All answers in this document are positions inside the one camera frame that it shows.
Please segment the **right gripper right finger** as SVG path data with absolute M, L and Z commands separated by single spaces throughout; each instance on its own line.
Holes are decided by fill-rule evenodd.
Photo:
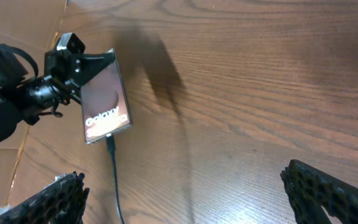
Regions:
M 280 177 L 297 223 L 358 223 L 358 188 L 296 159 Z

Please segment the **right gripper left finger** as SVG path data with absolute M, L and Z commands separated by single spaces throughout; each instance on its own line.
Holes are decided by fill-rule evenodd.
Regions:
M 90 192 L 83 173 L 67 173 L 0 215 L 0 224 L 82 224 Z

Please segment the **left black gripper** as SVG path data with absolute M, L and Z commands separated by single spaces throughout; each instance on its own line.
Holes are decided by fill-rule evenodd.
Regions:
M 112 52 L 71 54 L 68 50 L 53 49 L 45 54 L 44 80 L 51 84 L 62 104 L 68 105 L 73 100 L 80 105 L 79 87 L 87 84 L 113 62 Z

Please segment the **Samsung Galaxy smartphone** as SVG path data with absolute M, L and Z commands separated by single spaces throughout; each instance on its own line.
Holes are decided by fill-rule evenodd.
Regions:
M 85 143 L 92 144 L 132 125 L 126 89 L 115 58 L 81 87 Z

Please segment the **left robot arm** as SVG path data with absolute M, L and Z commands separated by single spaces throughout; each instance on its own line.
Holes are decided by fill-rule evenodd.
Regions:
M 45 54 L 44 75 L 35 60 L 17 47 L 0 44 L 0 142 L 18 123 L 41 116 L 62 117 L 59 105 L 82 103 L 80 88 L 115 61 L 113 52 L 85 54 L 84 47 L 53 49 Z

